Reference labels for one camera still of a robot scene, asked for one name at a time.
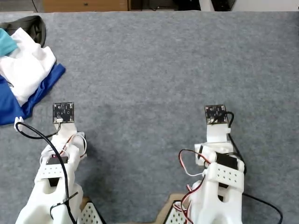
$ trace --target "pile of clothes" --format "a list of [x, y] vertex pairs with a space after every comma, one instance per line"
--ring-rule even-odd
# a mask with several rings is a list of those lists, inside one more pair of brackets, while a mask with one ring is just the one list
[[26, 119], [64, 74], [49, 47], [40, 16], [0, 23], [0, 125]]

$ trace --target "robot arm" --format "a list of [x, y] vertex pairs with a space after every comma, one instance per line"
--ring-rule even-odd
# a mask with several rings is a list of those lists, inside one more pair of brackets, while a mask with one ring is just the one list
[[65, 201], [68, 200], [70, 211], [75, 220], [80, 216], [79, 206], [83, 198], [83, 190], [76, 184], [75, 171], [80, 157], [85, 152], [84, 133], [77, 133], [74, 123], [61, 124], [57, 135], [51, 143], [61, 154], [65, 171], [69, 196], [66, 195], [64, 172], [55, 152], [46, 146], [40, 159], [40, 168], [34, 180], [34, 187], [26, 206], [21, 210], [17, 224], [68, 224], [73, 223]]
[[[83, 190], [75, 183], [75, 171], [86, 157], [86, 140], [74, 124], [73, 103], [53, 105], [53, 123], [56, 133], [44, 136], [38, 130], [16, 118], [15, 129], [31, 139], [44, 139], [48, 145], [41, 153], [40, 167], [26, 206], [21, 210], [17, 224], [104, 224], [92, 202], [87, 201], [83, 211], [80, 205]], [[25, 126], [40, 137], [22, 131]]]
[[[225, 105], [206, 106], [205, 112], [207, 142], [195, 145], [196, 164], [205, 168], [203, 179], [189, 188], [170, 213], [185, 217], [178, 224], [242, 224], [245, 166], [227, 139], [232, 120], [228, 122]], [[171, 224], [171, 219], [168, 216], [165, 224]]]

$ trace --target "circuit board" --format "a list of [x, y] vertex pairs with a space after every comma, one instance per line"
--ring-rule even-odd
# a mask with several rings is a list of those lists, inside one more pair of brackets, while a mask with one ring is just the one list
[[53, 124], [74, 123], [74, 102], [53, 103]]
[[228, 122], [228, 117], [224, 113], [226, 112], [225, 105], [207, 105], [205, 106], [205, 113], [206, 113], [206, 123], [208, 125], [215, 123], [215, 124], [226, 124]]

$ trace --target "gray carpet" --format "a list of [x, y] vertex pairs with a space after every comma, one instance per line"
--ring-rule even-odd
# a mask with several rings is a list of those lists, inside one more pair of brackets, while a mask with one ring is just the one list
[[[11, 21], [25, 14], [0, 14]], [[204, 105], [235, 113], [232, 136], [247, 161], [245, 190], [299, 214], [298, 13], [42, 14], [46, 45], [67, 72], [26, 120], [52, 132], [52, 103], [75, 102], [88, 140], [76, 179], [106, 221], [153, 221], [170, 193], [196, 181], [178, 162], [205, 141]], [[43, 141], [0, 127], [0, 223], [26, 204]], [[186, 156], [193, 171], [194, 157]], [[244, 198], [244, 224], [276, 211]]]

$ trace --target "wooden cabinet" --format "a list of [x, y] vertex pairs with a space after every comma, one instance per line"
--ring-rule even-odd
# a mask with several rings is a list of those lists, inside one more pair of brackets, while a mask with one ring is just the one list
[[47, 13], [129, 11], [130, 0], [43, 0], [43, 8]]

